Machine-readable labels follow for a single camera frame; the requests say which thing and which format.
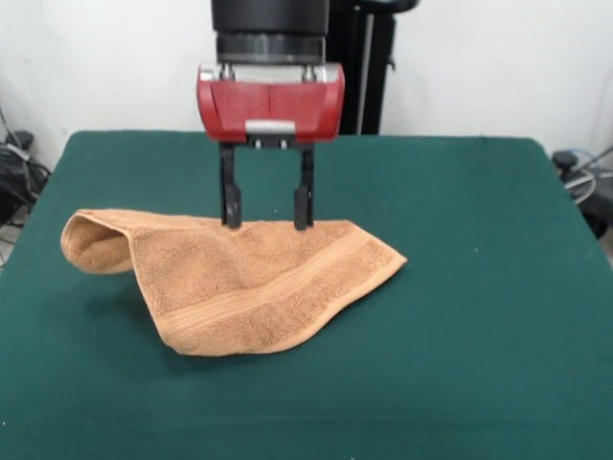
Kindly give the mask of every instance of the green table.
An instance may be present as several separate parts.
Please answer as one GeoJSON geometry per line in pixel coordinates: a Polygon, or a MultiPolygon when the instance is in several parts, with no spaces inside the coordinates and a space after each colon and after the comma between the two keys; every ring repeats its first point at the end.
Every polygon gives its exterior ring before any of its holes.
{"type": "MultiPolygon", "coordinates": [[[[239,153],[245,219],[292,219],[298,165],[239,153]]],[[[0,458],[613,458],[611,269],[538,144],[345,138],[316,179],[318,219],[411,263],[297,349],[178,356],[59,235],[81,207],[218,216],[216,146],[75,135],[0,276],[0,458]]]]}

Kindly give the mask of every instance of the cable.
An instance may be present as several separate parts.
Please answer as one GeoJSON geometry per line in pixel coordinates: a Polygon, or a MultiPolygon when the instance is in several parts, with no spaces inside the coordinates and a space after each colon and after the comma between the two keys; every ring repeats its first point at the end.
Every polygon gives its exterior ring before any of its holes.
{"type": "Polygon", "coordinates": [[[10,244],[11,246],[15,246],[17,244],[17,241],[7,240],[6,238],[2,237],[0,237],[0,242],[5,242],[6,244],[10,244]]]}
{"type": "Polygon", "coordinates": [[[19,158],[21,158],[23,161],[30,161],[30,158],[32,158],[32,156],[29,153],[22,150],[21,148],[14,146],[13,144],[3,144],[2,146],[0,146],[0,149],[11,151],[15,155],[17,155],[19,158]]]}
{"type": "Polygon", "coordinates": [[[601,153],[598,156],[595,156],[592,160],[588,161],[587,163],[585,163],[584,165],[580,166],[572,175],[575,175],[577,173],[581,173],[582,171],[585,171],[585,169],[589,168],[590,166],[592,166],[595,163],[598,163],[599,161],[601,161],[605,156],[610,155],[611,153],[613,153],[613,146],[609,147],[607,150],[605,150],[603,153],[601,153]]]}
{"type": "Polygon", "coordinates": [[[47,178],[51,177],[52,175],[54,175],[49,168],[47,168],[44,165],[41,165],[40,163],[32,163],[32,162],[28,162],[28,166],[30,166],[31,168],[39,168],[40,170],[42,170],[45,174],[47,174],[47,178]]]}
{"type": "MultiPolygon", "coordinates": [[[[613,178],[613,172],[603,172],[601,174],[598,175],[597,177],[598,179],[611,179],[613,178]]],[[[581,179],[575,179],[572,182],[567,182],[565,184],[566,190],[572,190],[577,188],[579,185],[583,185],[583,184],[587,184],[588,182],[591,182],[592,178],[587,176],[587,177],[582,177],[581,179]]]]}
{"type": "Polygon", "coordinates": [[[0,104],[0,121],[2,121],[2,126],[6,130],[6,132],[10,135],[14,143],[21,149],[21,142],[19,138],[15,135],[15,133],[9,128],[9,124],[7,123],[7,119],[4,116],[4,112],[2,111],[2,105],[0,104]]]}
{"type": "Polygon", "coordinates": [[[586,173],[589,176],[588,177],[588,181],[590,182],[590,189],[585,194],[583,194],[579,198],[575,199],[575,203],[576,204],[581,204],[583,201],[585,201],[590,196],[592,196],[594,194],[594,192],[596,192],[596,186],[597,186],[596,176],[593,175],[589,171],[584,171],[584,173],[586,173]]]}
{"type": "Polygon", "coordinates": [[[594,124],[592,125],[592,133],[590,135],[590,147],[593,147],[596,142],[596,137],[598,135],[598,131],[601,127],[602,123],[602,115],[604,114],[604,110],[606,108],[607,102],[607,93],[610,91],[611,82],[613,81],[613,68],[610,68],[606,77],[604,78],[604,83],[602,84],[601,94],[599,95],[599,105],[598,110],[595,114],[594,124]]]}
{"type": "Polygon", "coordinates": [[[572,153],[578,153],[578,154],[580,154],[580,155],[587,156],[587,157],[588,157],[590,160],[594,160],[594,159],[596,159],[596,157],[594,156],[594,154],[593,154],[593,153],[591,153],[591,152],[589,152],[589,151],[587,151],[587,150],[584,150],[584,149],[567,149],[567,151],[570,151],[570,152],[572,152],[572,153]]]}
{"type": "MultiPolygon", "coordinates": [[[[14,241],[5,240],[4,238],[0,238],[0,242],[5,242],[6,244],[10,244],[11,246],[15,246],[14,241]]],[[[4,254],[2,254],[2,251],[0,251],[0,261],[2,262],[0,264],[0,272],[2,272],[2,270],[4,270],[4,267],[7,265],[7,258],[4,257],[4,254]]]]}
{"type": "Polygon", "coordinates": [[[20,200],[23,204],[25,204],[28,207],[29,211],[34,206],[34,204],[31,203],[30,201],[28,201],[26,198],[24,198],[23,195],[21,195],[19,192],[16,192],[15,189],[11,185],[9,185],[7,183],[0,182],[0,190],[2,190],[2,189],[4,189],[9,194],[13,195],[18,200],[20,200]]]}

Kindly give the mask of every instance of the towel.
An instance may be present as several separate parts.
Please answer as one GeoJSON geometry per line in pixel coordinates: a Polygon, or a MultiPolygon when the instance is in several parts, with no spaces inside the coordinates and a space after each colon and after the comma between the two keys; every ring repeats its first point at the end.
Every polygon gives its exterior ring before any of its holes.
{"type": "Polygon", "coordinates": [[[155,327],[177,353],[221,357],[288,350],[407,262],[349,221],[245,222],[80,210],[61,235],[83,272],[134,270],[155,327]]]}

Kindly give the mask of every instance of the white wall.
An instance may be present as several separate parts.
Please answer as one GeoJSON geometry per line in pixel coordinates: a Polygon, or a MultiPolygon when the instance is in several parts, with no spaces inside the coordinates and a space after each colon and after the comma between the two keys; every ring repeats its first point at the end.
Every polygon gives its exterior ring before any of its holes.
{"type": "MultiPolygon", "coordinates": [[[[80,129],[198,130],[208,0],[3,0],[0,101],[54,165],[80,129]]],[[[613,2],[422,0],[399,18],[383,133],[613,141],[613,2]]]]}

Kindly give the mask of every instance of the black cable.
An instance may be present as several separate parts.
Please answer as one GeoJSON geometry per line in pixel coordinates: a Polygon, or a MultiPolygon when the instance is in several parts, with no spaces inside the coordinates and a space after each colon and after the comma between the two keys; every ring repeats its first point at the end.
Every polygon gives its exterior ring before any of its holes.
{"type": "Polygon", "coordinates": [[[40,170],[43,170],[43,172],[45,174],[47,174],[47,178],[51,177],[53,175],[53,173],[49,170],[49,168],[47,168],[44,165],[41,165],[40,163],[32,163],[32,162],[28,162],[28,165],[32,168],[39,168],[40,170]]]}
{"type": "Polygon", "coordinates": [[[572,180],[574,178],[576,178],[580,173],[582,173],[583,171],[587,170],[590,166],[598,163],[599,161],[601,161],[605,156],[610,155],[611,153],[613,153],[613,146],[609,147],[607,150],[605,150],[603,153],[601,153],[600,155],[595,156],[594,158],[592,158],[590,161],[588,161],[587,163],[585,163],[583,166],[581,166],[578,170],[574,171],[573,173],[571,173],[568,177],[567,180],[572,180]]]}
{"type": "Polygon", "coordinates": [[[6,238],[2,237],[0,237],[0,242],[5,242],[6,244],[10,244],[11,246],[15,246],[17,244],[17,241],[7,240],[6,238]]]}
{"type": "Polygon", "coordinates": [[[2,121],[2,125],[4,126],[4,129],[7,131],[7,133],[12,138],[14,143],[21,149],[21,142],[19,141],[19,138],[16,136],[16,134],[9,128],[9,124],[7,123],[7,119],[4,116],[4,112],[2,111],[1,104],[0,104],[0,121],[2,121]]]}
{"type": "Polygon", "coordinates": [[[19,192],[17,192],[10,184],[8,184],[6,182],[1,182],[0,181],[0,190],[3,190],[3,189],[4,189],[4,191],[6,191],[9,194],[13,195],[19,201],[21,201],[24,205],[26,205],[28,207],[29,211],[34,206],[34,203],[31,203],[28,199],[24,198],[23,195],[21,195],[19,192]]]}

